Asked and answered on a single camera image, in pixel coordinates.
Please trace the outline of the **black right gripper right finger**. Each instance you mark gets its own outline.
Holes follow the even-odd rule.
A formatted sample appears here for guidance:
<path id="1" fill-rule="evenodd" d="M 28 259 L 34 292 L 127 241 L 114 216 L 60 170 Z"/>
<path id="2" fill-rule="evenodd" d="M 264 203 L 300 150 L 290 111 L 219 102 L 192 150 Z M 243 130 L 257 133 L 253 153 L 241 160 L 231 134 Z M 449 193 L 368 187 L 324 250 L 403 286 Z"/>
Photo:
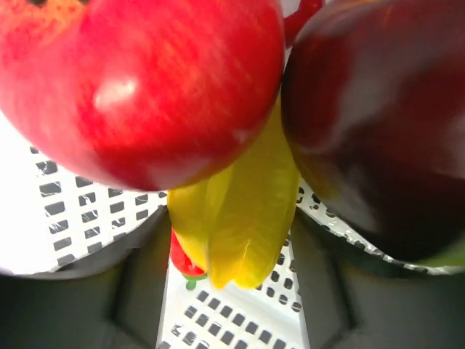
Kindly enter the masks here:
<path id="1" fill-rule="evenodd" d="M 365 252 L 301 209 L 291 244 L 311 348 L 463 348 L 464 274 L 431 275 Z"/>

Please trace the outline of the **dark purple plum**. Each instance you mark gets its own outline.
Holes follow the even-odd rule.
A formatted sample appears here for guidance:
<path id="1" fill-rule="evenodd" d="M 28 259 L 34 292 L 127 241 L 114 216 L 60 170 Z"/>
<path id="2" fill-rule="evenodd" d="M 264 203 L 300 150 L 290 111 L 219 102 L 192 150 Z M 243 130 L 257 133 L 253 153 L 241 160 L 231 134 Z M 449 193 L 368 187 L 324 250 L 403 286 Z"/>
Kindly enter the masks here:
<path id="1" fill-rule="evenodd" d="M 464 264 L 464 3 L 332 1 L 282 86 L 307 184 L 389 256 Z"/>

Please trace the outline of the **yellow starfruit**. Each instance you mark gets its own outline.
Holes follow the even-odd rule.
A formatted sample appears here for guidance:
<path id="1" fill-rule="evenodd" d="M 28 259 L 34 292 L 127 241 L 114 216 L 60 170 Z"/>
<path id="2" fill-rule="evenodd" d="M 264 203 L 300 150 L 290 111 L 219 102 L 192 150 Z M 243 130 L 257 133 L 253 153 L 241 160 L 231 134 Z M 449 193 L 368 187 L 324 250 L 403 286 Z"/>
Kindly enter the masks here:
<path id="1" fill-rule="evenodd" d="M 259 286 L 280 255 L 296 209 L 300 174 L 277 101 L 254 144 L 206 180 L 169 190 L 175 235 L 217 289 Z"/>

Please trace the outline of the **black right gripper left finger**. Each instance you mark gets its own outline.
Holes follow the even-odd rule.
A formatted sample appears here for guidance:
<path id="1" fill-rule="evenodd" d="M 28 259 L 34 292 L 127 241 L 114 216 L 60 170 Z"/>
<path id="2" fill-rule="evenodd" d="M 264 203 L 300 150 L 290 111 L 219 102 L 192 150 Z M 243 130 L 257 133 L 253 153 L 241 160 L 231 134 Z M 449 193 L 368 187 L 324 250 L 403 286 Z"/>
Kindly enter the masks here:
<path id="1" fill-rule="evenodd" d="M 2 348 L 156 348 L 171 223 L 159 207 L 132 232 L 55 272 L 1 274 Z"/>

